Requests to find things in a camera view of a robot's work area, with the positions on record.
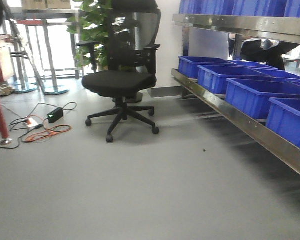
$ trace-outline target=chair caster wheel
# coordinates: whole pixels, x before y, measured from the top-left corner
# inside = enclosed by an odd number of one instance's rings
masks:
[[[114,142],[114,137],[112,135],[106,136],[106,142],[108,144],[113,143]]]
[[[160,132],[160,129],[158,127],[155,126],[155,127],[152,128],[152,133],[153,134],[157,135],[159,132]]]
[[[91,119],[87,119],[87,120],[85,120],[85,122],[84,122],[84,123],[85,123],[85,125],[86,125],[86,126],[88,126],[88,127],[92,125],[92,121],[91,121]]]
[[[149,114],[149,116],[155,115],[155,110],[154,110],[154,109],[150,109],[150,110],[148,111],[148,114]]]

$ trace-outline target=stainless steel shelf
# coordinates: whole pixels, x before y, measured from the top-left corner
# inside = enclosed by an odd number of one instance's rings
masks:
[[[300,18],[174,14],[176,25],[300,44]]]
[[[39,9],[22,10],[21,7],[11,8],[14,19],[67,19],[74,15],[83,16],[84,12],[80,9]]]
[[[184,88],[300,174],[300,149],[298,147],[198,85],[178,70],[172,69],[172,75]]]

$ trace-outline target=power adapter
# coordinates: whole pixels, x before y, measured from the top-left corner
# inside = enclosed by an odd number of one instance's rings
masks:
[[[55,110],[52,112],[48,113],[48,122],[50,124],[55,123],[58,121],[60,118],[64,116],[64,110],[61,107],[57,107]]]

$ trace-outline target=metal shelf rack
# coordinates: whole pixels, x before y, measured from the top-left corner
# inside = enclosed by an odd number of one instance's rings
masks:
[[[189,28],[300,44],[300,18],[175,14],[173,21],[177,26],[184,27],[183,52],[185,54],[189,50]],[[300,174],[300,149],[298,147],[198,85],[194,79],[184,76],[177,69],[172,69],[171,74],[185,89]]]

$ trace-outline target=mesh chair backrest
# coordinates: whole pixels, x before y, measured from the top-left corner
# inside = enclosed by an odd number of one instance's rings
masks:
[[[155,43],[161,12],[159,9],[113,9],[108,14],[108,67],[146,66],[144,47]]]

